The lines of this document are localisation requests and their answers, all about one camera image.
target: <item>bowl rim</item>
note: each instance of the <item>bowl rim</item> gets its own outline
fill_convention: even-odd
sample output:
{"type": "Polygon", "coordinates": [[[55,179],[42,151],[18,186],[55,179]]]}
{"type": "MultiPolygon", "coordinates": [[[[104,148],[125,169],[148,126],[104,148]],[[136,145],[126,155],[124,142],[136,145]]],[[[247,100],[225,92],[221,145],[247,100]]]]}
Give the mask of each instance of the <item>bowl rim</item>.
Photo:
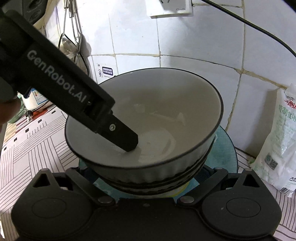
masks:
{"type": "Polygon", "coordinates": [[[123,73],[123,74],[129,74],[131,72],[136,72],[136,71],[141,71],[141,70],[145,70],[145,69],[174,69],[174,70],[180,70],[180,71],[184,71],[184,72],[187,72],[187,73],[190,73],[190,74],[193,74],[193,75],[196,75],[202,79],[204,79],[206,82],[208,82],[212,87],[213,89],[216,91],[216,93],[218,94],[218,97],[219,97],[219,100],[220,100],[220,103],[221,103],[221,111],[220,111],[220,116],[219,116],[219,119],[216,123],[216,125],[214,126],[214,128],[212,129],[212,131],[201,141],[199,142],[198,144],[196,144],[194,147],[190,148],[189,150],[175,156],[175,157],[172,157],[170,159],[167,159],[165,161],[162,161],[162,162],[159,162],[159,163],[153,163],[153,164],[147,164],[147,165],[144,165],[144,166],[140,166],[140,167],[116,167],[116,166],[109,166],[109,165],[103,165],[103,164],[99,164],[99,163],[96,163],[96,162],[93,162],[85,157],[83,157],[81,154],[78,154],[72,147],[71,145],[69,144],[69,141],[68,141],[68,138],[67,138],[67,134],[66,134],[66,128],[67,128],[67,122],[69,120],[69,115],[67,117],[67,120],[66,120],[66,124],[65,124],[65,130],[64,130],[64,133],[65,133],[65,139],[66,139],[66,143],[67,145],[69,146],[70,150],[79,158],[82,158],[85,162],[89,162],[91,163],[92,165],[95,165],[95,166],[98,166],[98,167],[103,167],[103,168],[111,168],[111,169],[124,169],[124,170],[141,170],[141,169],[145,169],[145,168],[149,168],[149,167],[157,167],[157,166],[160,166],[160,165],[164,165],[164,164],[167,164],[169,162],[173,162],[175,161],[176,159],[179,159],[179,158],[182,158],[183,156],[193,152],[194,150],[196,150],[198,147],[200,147],[202,144],[204,144],[214,133],[215,131],[217,130],[218,126],[220,125],[221,123],[221,120],[222,120],[222,117],[223,117],[223,112],[224,112],[224,104],[223,104],[223,100],[222,100],[222,97],[221,97],[221,94],[219,93],[219,91],[217,90],[217,88],[210,82],[208,81],[207,79],[205,79],[204,77],[198,75],[198,74],[195,74],[195,73],[192,73],[190,71],[187,71],[187,70],[183,70],[183,69],[177,69],[177,68],[162,68],[162,67],[157,67],[157,68],[144,68],[144,69],[137,69],[137,70],[133,70],[133,71],[129,71],[129,72],[126,72],[126,73],[123,73]]]}

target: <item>plastic bag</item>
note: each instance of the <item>plastic bag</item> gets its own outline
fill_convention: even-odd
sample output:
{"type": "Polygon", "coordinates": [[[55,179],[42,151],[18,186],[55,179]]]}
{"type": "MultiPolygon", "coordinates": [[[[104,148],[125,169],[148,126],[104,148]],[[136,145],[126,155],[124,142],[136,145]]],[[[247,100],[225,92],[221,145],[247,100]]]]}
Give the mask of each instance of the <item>plastic bag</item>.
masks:
{"type": "Polygon", "coordinates": [[[251,168],[291,197],[296,189],[296,85],[279,89],[270,134],[251,168]]]}

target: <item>wall socket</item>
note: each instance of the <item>wall socket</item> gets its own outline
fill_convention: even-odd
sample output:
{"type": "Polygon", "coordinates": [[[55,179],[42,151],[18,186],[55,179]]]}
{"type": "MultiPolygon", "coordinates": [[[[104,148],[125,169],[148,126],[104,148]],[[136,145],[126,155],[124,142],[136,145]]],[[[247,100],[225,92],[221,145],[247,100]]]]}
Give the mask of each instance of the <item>wall socket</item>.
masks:
{"type": "Polygon", "coordinates": [[[191,0],[145,0],[147,15],[162,16],[192,13],[191,0]]]}

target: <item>human hand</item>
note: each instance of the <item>human hand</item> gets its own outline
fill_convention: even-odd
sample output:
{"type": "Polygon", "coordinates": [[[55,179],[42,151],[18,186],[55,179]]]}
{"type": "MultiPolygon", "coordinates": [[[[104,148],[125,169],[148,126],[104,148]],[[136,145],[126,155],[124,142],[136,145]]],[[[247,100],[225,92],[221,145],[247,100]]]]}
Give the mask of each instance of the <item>human hand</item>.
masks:
{"type": "Polygon", "coordinates": [[[8,122],[20,110],[21,101],[16,98],[12,101],[0,103],[0,132],[2,125],[8,122]]]}

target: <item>screw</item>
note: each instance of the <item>screw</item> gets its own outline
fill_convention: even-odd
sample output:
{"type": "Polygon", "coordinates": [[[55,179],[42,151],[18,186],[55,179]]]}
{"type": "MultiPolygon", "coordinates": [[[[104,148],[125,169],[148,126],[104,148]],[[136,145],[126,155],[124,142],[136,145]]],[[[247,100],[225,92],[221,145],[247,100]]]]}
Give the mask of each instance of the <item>screw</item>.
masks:
{"type": "Polygon", "coordinates": [[[193,203],[194,198],[191,197],[191,196],[183,196],[183,197],[180,197],[180,202],[182,202],[182,203],[193,203]]]}
{"type": "Polygon", "coordinates": [[[103,197],[99,197],[98,201],[99,203],[102,203],[102,204],[110,204],[113,202],[113,198],[111,198],[110,196],[103,196],[103,197]]]}
{"type": "Polygon", "coordinates": [[[116,125],[114,125],[114,124],[111,124],[111,125],[109,126],[109,130],[110,130],[110,131],[114,131],[115,128],[116,128],[116,125]]]}

